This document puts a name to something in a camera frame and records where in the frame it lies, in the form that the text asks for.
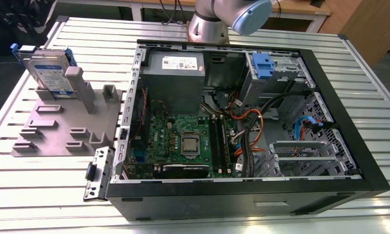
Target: metal bracket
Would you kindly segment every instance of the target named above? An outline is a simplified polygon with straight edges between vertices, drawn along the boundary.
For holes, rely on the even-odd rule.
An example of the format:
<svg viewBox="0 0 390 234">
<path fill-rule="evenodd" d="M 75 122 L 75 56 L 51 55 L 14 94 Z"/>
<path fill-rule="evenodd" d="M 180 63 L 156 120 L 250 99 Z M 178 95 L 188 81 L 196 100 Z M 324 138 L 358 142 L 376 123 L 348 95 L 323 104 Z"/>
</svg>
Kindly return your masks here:
<svg viewBox="0 0 390 234">
<path fill-rule="evenodd" d="M 83 201 L 106 201 L 105 193 L 110 180 L 111 160 L 114 148 L 106 146 L 95 150 L 93 161 L 86 169 L 86 188 Z"/>
</svg>

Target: power supply label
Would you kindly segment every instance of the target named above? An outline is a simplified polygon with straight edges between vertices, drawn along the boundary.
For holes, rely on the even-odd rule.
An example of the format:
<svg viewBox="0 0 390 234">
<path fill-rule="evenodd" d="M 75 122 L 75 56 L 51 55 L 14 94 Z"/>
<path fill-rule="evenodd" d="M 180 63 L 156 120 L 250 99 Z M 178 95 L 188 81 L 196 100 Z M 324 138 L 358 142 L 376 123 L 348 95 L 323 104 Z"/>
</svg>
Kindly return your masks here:
<svg viewBox="0 0 390 234">
<path fill-rule="evenodd" d="M 195 58 L 166 56 L 162 58 L 162 69 L 196 70 Z"/>
<path fill-rule="evenodd" d="M 54 94 L 73 94 L 73 88 L 63 77 L 63 69 L 58 65 L 34 65 L 39 80 Z"/>
</svg>

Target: ram slot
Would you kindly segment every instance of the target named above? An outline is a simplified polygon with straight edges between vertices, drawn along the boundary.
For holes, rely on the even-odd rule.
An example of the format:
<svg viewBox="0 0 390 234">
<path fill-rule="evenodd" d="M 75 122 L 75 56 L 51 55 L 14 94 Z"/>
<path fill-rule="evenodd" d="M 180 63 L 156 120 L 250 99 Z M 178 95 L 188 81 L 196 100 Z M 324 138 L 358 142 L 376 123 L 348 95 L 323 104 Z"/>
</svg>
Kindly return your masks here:
<svg viewBox="0 0 390 234">
<path fill-rule="evenodd" d="M 212 117 L 208 119 L 208 142 L 214 172 L 220 168 L 215 121 Z"/>
<path fill-rule="evenodd" d="M 224 129 L 222 125 L 222 120 L 216 119 L 215 121 L 215 128 L 216 128 L 216 146 L 218 146 L 218 152 L 219 152 L 219 169 L 226 168 L 226 153 L 224 153 Z"/>
<path fill-rule="evenodd" d="M 226 171 L 230 172 L 230 155 L 228 155 L 228 139 L 227 139 L 227 135 L 226 135 L 226 122 L 224 122 L 224 118 L 222 117 L 222 134 L 223 134 L 223 146 L 224 146 L 224 164 L 223 167 L 226 168 Z"/>
</svg>

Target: motherboard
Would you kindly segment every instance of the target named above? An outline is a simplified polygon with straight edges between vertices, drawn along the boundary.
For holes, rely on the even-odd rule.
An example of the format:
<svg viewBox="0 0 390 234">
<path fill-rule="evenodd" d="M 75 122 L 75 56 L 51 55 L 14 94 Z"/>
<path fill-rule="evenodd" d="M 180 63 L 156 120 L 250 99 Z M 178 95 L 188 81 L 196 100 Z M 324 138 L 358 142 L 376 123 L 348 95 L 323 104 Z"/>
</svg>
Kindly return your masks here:
<svg viewBox="0 0 390 234">
<path fill-rule="evenodd" d="M 152 116 L 147 147 L 133 149 L 135 162 L 126 166 L 129 177 L 232 177 L 231 126 L 231 120 L 222 116 Z"/>
</svg>

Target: metal sheet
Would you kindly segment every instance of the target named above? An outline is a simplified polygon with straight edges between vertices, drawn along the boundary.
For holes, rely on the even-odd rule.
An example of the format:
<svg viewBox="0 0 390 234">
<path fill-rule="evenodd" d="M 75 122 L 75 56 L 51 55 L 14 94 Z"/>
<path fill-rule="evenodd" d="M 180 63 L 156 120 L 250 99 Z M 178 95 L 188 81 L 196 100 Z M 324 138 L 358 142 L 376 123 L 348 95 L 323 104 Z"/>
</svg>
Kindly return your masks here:
<svg viewBox="0 0 390 234">
<path fill-rule="evenodd" d="M 49 47 L 69 45 L 93 88 L 129 85 L 137 39 L 186 40 L 184 28 L 152 22 L 70 18 Z M 230 31 L 235 44 L 311 49 L 347 108 L 367 147 L 390 180 L 390 97 L 363 63 L 336 35 L 260 30 L 250 37 Z M 63 233 L 390 233 L 390 191 L 343 204 L 319 215 L 127 222 L 107 202 L 82 203 L 83 172 L 90 156 L 9 155 L 37 95 L 22 79 L 0 115 L 0 230 L 63 229 Z"/>
</svg>

